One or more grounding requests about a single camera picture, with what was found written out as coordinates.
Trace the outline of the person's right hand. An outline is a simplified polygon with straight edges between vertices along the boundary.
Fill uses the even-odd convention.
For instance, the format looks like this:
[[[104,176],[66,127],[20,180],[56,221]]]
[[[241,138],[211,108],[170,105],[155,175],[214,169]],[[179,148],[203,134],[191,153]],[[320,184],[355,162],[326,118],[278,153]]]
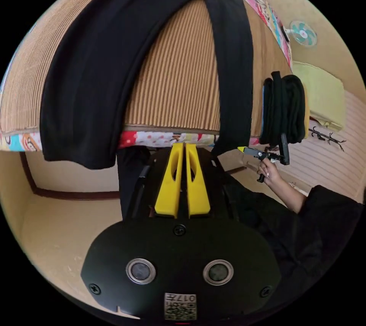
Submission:
[[[282,177],[274,163],[272,163],[268,158],[264,158],[258,166],[257,173],[259,175],[264,175],[264,183],[269,188],[275,188],[282,182]]]

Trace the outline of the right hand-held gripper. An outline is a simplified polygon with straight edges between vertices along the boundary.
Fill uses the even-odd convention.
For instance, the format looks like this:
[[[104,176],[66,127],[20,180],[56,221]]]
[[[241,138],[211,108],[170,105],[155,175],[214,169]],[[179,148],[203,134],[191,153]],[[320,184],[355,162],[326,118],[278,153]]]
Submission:
[[[260,151],[255,148],[250,147],[238,147],[238,150],[241,151],[243,154],[253,156],[254,158],[259,159],[262,161],[265,158],[268,158],[272,163],[279,161],[282,163],[283,156],[280,154],[275,154],[269,151]]]

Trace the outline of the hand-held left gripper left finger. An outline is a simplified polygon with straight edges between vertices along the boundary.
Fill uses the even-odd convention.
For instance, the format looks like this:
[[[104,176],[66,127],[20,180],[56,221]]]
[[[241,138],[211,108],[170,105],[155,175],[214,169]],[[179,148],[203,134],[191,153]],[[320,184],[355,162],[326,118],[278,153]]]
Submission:
[[[183,154],[184,143],[176,143],[172,146],[154,206],[159,216],[178,215]]]

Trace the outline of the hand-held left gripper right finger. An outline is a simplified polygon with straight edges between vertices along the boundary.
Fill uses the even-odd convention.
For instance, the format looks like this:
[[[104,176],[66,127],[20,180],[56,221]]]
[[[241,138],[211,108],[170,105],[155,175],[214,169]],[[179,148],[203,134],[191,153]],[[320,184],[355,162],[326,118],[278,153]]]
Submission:
[[[189,216],[207,216],[210,202],[195,144],[186,144],[186,182]]]

